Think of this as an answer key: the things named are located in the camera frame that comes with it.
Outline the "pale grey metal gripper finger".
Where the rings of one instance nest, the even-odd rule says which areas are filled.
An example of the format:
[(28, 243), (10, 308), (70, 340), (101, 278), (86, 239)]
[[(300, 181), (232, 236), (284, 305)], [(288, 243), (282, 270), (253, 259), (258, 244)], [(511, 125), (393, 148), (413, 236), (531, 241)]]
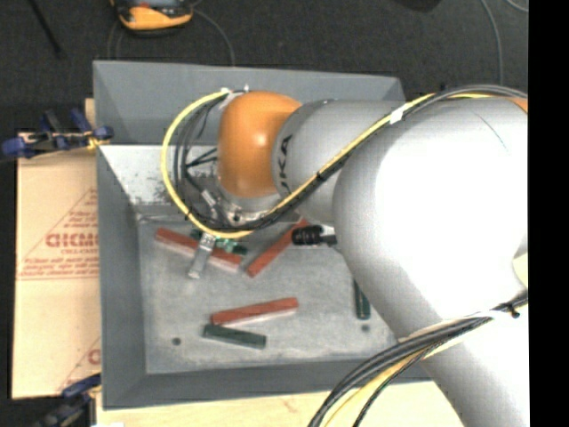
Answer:
[(215, 237), (204, 233), (199, 239), (194, 260), (188, 269), (188, 277), (199, 279), (215, 247)]

